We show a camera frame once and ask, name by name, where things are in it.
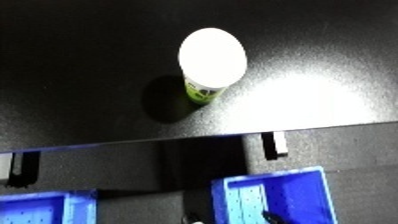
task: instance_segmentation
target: green label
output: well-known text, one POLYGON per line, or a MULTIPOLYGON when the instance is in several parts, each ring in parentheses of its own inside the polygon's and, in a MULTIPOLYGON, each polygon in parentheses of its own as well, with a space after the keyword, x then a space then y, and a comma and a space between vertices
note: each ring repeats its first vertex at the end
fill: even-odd
POLYGON ((200 89, 195 84, 192 84, 185 80, 185 88, 187 90, 187 94, 191 100, 197 104, 208 104, 214 98, 219 96, 224 89, 220 90, 209 90, 209 89, 200 89))

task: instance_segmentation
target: cup lid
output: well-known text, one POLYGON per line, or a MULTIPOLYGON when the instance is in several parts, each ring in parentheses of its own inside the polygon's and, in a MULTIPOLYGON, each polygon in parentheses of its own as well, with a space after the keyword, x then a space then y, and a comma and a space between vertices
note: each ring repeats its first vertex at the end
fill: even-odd
POLYGON ((247 68, 243 46, 234 36, 217 28, 189 35, 181 44, 178 59, 185 76, 209 88, 232 85, 247 68))

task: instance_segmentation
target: blue bin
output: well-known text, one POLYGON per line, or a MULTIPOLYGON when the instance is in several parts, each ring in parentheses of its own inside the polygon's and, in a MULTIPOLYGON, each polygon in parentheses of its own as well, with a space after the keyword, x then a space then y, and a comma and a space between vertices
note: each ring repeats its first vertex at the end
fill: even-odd
POLYGON ((0 197, 1 224, 95 224, 95 191, 0 197))
POLYGON ((289 224, 335 224, 322 167, 213 181, 217 224, 264 224, 263 211, 289 224))

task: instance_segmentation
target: black table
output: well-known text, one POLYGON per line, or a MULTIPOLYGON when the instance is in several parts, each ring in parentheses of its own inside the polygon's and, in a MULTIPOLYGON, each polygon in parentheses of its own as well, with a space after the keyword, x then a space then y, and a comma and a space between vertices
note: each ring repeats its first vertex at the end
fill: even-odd
POLYGON ((0 151, 398 120, 398 1, 4 0, 0 151), (187 99, 178 48, 234 34, 245 77, 187 99))

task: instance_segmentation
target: paper cup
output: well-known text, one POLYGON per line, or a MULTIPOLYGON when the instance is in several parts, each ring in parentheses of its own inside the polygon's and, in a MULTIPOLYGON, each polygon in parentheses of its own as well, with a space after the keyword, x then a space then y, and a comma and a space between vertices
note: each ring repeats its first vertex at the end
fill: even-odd
POLYGON ((189 98, 207 104, 246 72, 247 58, 239 41, 216 28, 198 30, 181 44, 178 55, 189 98))

